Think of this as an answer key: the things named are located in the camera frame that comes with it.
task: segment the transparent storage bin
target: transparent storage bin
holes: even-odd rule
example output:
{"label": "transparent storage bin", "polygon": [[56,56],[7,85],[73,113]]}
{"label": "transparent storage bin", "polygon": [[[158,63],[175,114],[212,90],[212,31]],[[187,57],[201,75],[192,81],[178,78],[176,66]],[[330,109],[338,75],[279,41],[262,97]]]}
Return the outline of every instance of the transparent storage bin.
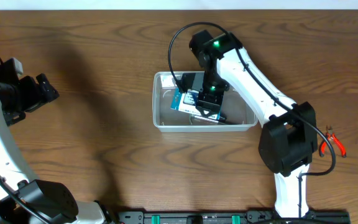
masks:
{"label": "transparent storage bin", "polygon": [[[183,73],[175,72],[180,80]],[[171,109],[175,81],[170,72],[158,72],[154,76],[153,88],[153,122],[161,132],[220,132],[247,131],[257,124],[257,118],[251,108],[233,88],[224,93],[221,114],[230,124],[216,124]]]}

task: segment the wire cutters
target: wire cutters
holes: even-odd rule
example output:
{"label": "wire cutters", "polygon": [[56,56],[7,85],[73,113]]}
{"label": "wire cutters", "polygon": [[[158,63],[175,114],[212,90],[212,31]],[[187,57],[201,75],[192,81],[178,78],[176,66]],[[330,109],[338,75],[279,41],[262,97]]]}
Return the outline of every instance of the wire cutters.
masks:
{"label": "wire cutters", "polygon": [[[339,148],[339,150],[341,150],[341,156],[343,158],[346,158],[346,150],[345,150],[345,147],[342,145],[342,143],[338,140],[338,138],[336,138],[335,134],[334,134],[334,131],[333,131],[333,127],[331,127],[331,125],[328,127],[327,126],[327,133],[326,133],[326,137],[328,140],[334,140],[336,146]],[[325,141],[323,141],[321,147],[320,147],[320,150],[319,150],[319,154],[320,154],[320,157],[323,157],[324,156],[324,152],[325,152],[325,149],[326,149],[326,146],[327,146],[327,143]]]}

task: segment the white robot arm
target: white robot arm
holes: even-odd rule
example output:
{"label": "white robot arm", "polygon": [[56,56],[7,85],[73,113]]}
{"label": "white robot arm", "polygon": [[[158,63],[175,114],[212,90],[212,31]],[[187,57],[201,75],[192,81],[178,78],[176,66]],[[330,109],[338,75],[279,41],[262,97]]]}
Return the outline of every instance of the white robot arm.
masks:
{"label": "white robot arm", "polygon": [[[22,71],[22,66],[21,63],[16,60],[16,59],[11,59],[8,60],[7,62],[4,63],[4,69],[3,71],[7,72],[7,73],[11,73],[10,75],[14,75],[19,76],[20,74],[23,73]],[[24,80],[24,82],[21,83],[21,85],[26,86],[26,80]],[[48,83],[47,80],[44,80],[42,82],[43,84]],[[10,116],[9,113],[11,113],[10,111],[3,111],[2,109],[4,108],[4,105],[1,102],[1,99],[3,100],[4,97],[6,96],[6,91],[5,92],[1,92],[1,90],[3,88],[6,88],[8,86],[7,83],[0,83],[0,178],[2,178],[2,181],[4,182],[4,184],[12,191],[12,192],[17,192],[17,195],[19,195],[20,198],[32,198],[33,200],[37,201],[36,203],[38,203],[38,206],[41,208],[40,210],[38,210],[39,214],[42,214],[46,219],[51,220],[51,222],[56,221],[56,220],[64,220],[62,219],[62,217],[59,217],[60,212],[65,213],[67,211],[65,211],[64,208],[62,208],[59,205],[59,202],[56,201],[56,198],[62,198],[63,195],[53,195],[53,197],[48,197],[48,195],[46,195],[46,197],[43,197],[44,195],[37,193],[38,190],[47,190],[48,187],[50,187],[51,185],[46,185],[46,188],[42,189],[42,186],[37,183],[39,177],[34,173],[34,171],[30,168],[30,166],[28,165],[28,163],[26,163],[25,159],[23,158],[19,148],[16,146],[14,138],[7,126],[7,124],[12,124],[11,122],[11,118],[14,119],[17,115],[17,111],[12,111],[12,113],[14,113],[13,116]],[[28,91],[28,90],[34,90],[31,89],[31,87],[27,86],[26,90],[20,90],[19,88],[16,89],[16,92],[20,92],[20,91]],[[45,98],[40,98],[39,102],[37,102],[34,105],[31,105],[30,107],[32,108],[32,110],[34,110],[34,108],[37,108],[39,106],[42,106],[43,104],[54,100],[55,98],[51,98],[51,99],[45,99]],[[25,102],[23,102],[23,98],[21,99],[21,103],[20,105],[25,105]],[[38,184],[41,187],[39,188],[34,188],[34,186]],[[32,188],[31,190],[29,190],[28,188],[24,190],[23,186],[29,186],[28,188]],[[72,196],[70,192],[66,192],[64,193],[66,195],[66,197],[72,199]],[[0,186],[0,203],[7,203],[7,201],[9,200],[9,196],[7,194],[7,192],[2,189],[2,187]],[[103,210],[101,209],[101,206],[96,203],[96,202],[75,202],[76,206],[78,207],[76,212],[76,209],[73,209],[73,213],[75,213],[75,218],[73,218],[75,221],[74,222],[70,222],[70,223],[84,223],[84,224],[102,224],[106,221],[106,216],[105,213],[103,212]],[[3,215],[0,214],[0,223],[4,220],[3,217],[8,217],[8,215]],[[27,217],[28,220],[26,220],[25,222],[28,223],[40,223],[40,220],[38,220],[37,218],[35,218],[34,216],[29,216]]]}
{"label": "white robot arm", "polygon": [[[285,96],[264,76],[252,62],[245,48],[239,50],[242,58],[249,64],[249,68],[259,81],[263,83],[263,85],[284,105],[292,108],[292,105],[295,104],[295,102],[291,98]],[[261,126],[270,121],[269,117],[271,117],[271,115],[279,117],[287,112],[282,107],[276,105],[273,99],[271,99],[249,73],[244,70],[244,66],[241,64],[234,49],[226,52],[222,59],[217,60],[216,68],[219,76],[233,86],[244,101],[251,107]],[[288,177],[284,177],[282,174],[274,174],[277,192],[275,209],[281,217],[296,218],[299,216],[298,176],[302,172],[307,172],[308,169],[309,164],[302,165],[293,170]],[[301,186],[301,215],[304,216],[308,212],[308,206],[306,204],[306,177],[303,178]]]}

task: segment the wood grain surface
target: wood grain surface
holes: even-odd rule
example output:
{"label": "wood grain surface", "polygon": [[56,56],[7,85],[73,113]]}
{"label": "wood grain surface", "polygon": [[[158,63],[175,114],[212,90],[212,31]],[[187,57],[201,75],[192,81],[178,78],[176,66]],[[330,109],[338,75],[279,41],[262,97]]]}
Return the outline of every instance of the wood grain surface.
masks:
{"label": "wood grain surface", "polygon": [[[0,12],[0,56],[18,58],[26,75],[47,74],[60,92],[11,127],[30,166],[77,200],[113,208],[273,207],[259,124],[244,133],[191,134],[153,125],[154,75],[168,70],[172,35],[195,21],[233,31],[277,88],[313,105],[320,129],[333,126],[347,158],[338,156],[328,176],[308,177],[308,204],[346,209],[358,223],[358,11]],[[179,36],[174,70],[200,69],[188,42],[204,28]],[[312,171],[331,163],[318,153],[313,159]]]}

